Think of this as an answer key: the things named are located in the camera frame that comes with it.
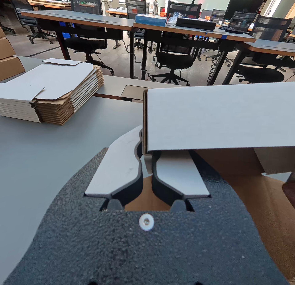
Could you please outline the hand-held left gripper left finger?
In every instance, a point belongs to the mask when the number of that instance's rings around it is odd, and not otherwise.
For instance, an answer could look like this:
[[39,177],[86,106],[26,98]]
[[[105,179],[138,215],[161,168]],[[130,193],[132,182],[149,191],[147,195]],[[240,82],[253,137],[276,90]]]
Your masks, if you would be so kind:
[[116,139],[107,149],[85,196],[117,199],[126,206],[143,189],[142,125]]

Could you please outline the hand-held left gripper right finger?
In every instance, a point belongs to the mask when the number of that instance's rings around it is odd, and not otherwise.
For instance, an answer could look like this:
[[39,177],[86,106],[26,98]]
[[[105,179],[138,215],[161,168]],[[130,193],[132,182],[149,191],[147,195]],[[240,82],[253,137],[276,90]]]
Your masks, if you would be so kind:
[[210,197],[190,151],[158,151],[152,156],[152,190],[170,212],[194,212],[189,199]]

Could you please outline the white cardboard box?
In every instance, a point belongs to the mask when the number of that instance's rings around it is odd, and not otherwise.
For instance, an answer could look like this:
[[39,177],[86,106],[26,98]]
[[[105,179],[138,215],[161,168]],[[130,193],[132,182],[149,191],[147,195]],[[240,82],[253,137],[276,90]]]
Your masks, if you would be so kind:
[[190,151],[210,193],[194,212],[152,212],[123,273],[126,284],[294,284],[291,83],[151,89],[143,154]]

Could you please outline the blue flat box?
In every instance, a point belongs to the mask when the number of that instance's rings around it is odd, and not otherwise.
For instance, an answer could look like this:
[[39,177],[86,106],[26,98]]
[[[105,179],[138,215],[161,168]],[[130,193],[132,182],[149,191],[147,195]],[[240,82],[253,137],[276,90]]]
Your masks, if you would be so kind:
[[136,14],[135,23],[165,27],[167,18],[151,14]]

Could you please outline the stack of flat cardboard sheets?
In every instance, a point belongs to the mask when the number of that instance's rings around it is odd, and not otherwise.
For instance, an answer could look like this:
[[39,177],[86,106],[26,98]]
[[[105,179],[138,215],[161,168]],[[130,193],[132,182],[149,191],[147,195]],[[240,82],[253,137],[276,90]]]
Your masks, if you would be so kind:
[[64,125],[103,85],[99,66],[50,58],[1,84],[0,114]]

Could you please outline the black office chair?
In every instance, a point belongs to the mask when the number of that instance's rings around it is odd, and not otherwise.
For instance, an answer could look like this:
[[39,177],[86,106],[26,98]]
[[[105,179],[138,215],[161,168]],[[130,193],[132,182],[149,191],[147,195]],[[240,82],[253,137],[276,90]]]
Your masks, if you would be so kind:
[[225,10],[213,9],[210,16],[210,21],[215,23],[219,23],[220,21],[223,21],[223,17],[225,13],[226,13]]
[[[180,12],[183,17],[198,19],[201,10],[201,4],[195,4],[193,0],[190,4],[168,1],[166,18],[169,13]],[[156,58],[159,64],[158,68],[169,68],[169,73],[151,75],[150,79],[156,81],[155,78],[161,77],[161,83],[173,82],[179,85],[181,81],[189,86],[188,80],[181,77],[183,69],[190,68],[196,59],[196,47],[187,45],[188,40],[194,40],[194,35],[179,34],[172,32],[162,32],[162,38],[168,39],[164,42],[157,43]]]
[[[249,35],[256,40],[283,42],[291,21],[292,18],[273,18],[258,15]],[[278,71],[278,68],[294,68],[294,61],[290,59],[290,56],[253,52],[246,47],[245,43],[239,43],[236,46],[239,52],[223,84],[229,84],[235,73],[244,77],[244,79],[239,79],[239,82],[244,80],[252,84],[282,82],[284,75]]]
[[50,33],[45,33],[42,31],[39,22],[34,17],[28,17],[21,14],[22,11],[29,10],[33,11],[33,6],[30,5],[28,0],[9,0],[12,4],[15,13],[17,15],[18,21],[20,24],[24,27],[25,25],[29,26],[32,35],[27,35],[28,39],[30,40],[30,43],[34,44],[34,39],[37,38],[43,38],[49,41],[50,44],[53,44],[53,42],[48,37],[53,37],[57,40],[56,35],[52,35]]
[[[149,2],[146,2],[145,0],[127,0],[126,8],[128,19],[135,19],[136,14],[149,14]],[[140,29],[139,31],[134,33],[134,39],[137,40],[134,43],[134,47],[137,47],[137,49],[143,49],[144,47],[143,44],[140,42],[142,39],[144,39],[144,33],[144,29]]]
[[[102,15],[101,0],[70,0],[71,10],[80,13]],[[109,69],[111,75],[114,76],[114,70],[105,65],[101,60],[96,61],[92,58],[92,54],[100,54],[97,50],[107,48],[107,39],[91,40],[84,35],[68,38],[65,40],[67,48],[74,50],[74,53],[83,52],[86,55],[86,62]]]
[[248,31],[256,18],[256,13],[243,13],[235,11],[226,32],[242,34]]

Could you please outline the blue bin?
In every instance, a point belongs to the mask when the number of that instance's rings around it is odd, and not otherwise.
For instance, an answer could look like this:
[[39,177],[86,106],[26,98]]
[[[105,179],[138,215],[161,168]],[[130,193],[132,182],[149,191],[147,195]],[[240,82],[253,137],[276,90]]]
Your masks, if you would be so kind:
[[[59,25],[62,27],[62,28],[66,28],[66,27],[71,27],[71,28],[74,28],[74,23],[68,23],[68,22],[61,22],[59,21]],[[76,34],[70,34],[70,33],[65,33],[65,32],[62,32],[62,35],[63,35],[63,38],[64,39],[68,39],[70,37],[78,37]]]

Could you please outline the black long case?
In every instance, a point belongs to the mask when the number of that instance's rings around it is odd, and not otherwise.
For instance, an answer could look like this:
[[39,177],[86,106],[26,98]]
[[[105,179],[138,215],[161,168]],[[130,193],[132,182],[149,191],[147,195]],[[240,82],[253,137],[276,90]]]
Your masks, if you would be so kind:
[[178,17],[176,20],[176,26],[213,31],[215,30],[216,22],[199,20],[195,18]]

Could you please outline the clear plastic bag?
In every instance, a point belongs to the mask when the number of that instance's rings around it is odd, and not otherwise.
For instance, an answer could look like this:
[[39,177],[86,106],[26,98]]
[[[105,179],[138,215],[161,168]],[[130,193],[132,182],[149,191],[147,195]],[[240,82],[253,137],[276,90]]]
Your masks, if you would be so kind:
[[183,15],[180,12],[169,13],[169,18],[167,19],[166,24],[175,26],[178,18],[182,18]]

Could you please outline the black computer monitor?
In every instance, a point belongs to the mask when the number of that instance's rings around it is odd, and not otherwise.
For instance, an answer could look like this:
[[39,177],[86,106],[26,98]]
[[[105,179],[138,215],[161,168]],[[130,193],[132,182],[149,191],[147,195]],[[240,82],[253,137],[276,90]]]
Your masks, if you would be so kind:
[[257,14],[264,0],[230,0],[223,20],[230,21],[234,13],[252,13]]

